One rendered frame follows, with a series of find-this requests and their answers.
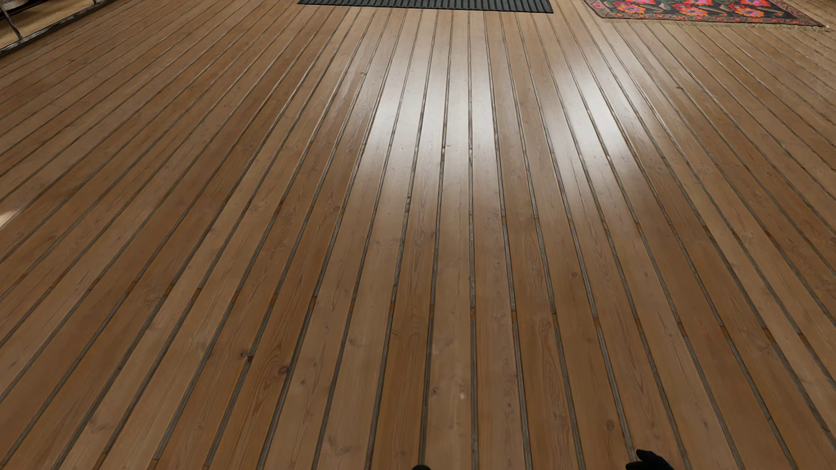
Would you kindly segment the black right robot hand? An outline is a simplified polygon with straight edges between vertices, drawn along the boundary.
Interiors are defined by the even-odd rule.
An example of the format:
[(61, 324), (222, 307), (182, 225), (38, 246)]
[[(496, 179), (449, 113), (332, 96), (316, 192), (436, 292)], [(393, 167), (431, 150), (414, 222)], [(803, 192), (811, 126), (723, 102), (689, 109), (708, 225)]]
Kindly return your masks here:
[(625, 465), (625, 470), (674, 470), (662, 456), (648, 450), (636, 449), (637, 461)]

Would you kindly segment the dark ribbed floor mat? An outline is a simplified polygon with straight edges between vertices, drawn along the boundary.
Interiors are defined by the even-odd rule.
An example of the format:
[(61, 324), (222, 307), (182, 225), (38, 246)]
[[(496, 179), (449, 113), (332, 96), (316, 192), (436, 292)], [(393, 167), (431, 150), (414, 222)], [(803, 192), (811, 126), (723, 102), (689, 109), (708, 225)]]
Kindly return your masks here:
[(298, 0), (302, 5), (553, 13), (550, 0)]

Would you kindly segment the floral patterned rug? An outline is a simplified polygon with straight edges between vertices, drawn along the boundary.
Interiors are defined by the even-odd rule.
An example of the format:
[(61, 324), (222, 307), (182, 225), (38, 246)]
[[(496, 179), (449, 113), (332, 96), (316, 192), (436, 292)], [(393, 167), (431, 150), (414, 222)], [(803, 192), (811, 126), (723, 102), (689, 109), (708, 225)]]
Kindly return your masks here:
[(599, 17), (825, 27), (783, 0), (583, 0)]

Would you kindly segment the metal furniture frame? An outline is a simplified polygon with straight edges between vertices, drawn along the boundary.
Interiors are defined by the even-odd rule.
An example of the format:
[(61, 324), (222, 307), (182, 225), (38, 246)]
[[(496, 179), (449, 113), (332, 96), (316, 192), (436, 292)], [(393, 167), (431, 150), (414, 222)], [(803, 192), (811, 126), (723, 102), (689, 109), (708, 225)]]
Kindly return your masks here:
[(0, 57), (115, 0), (0, 0)]

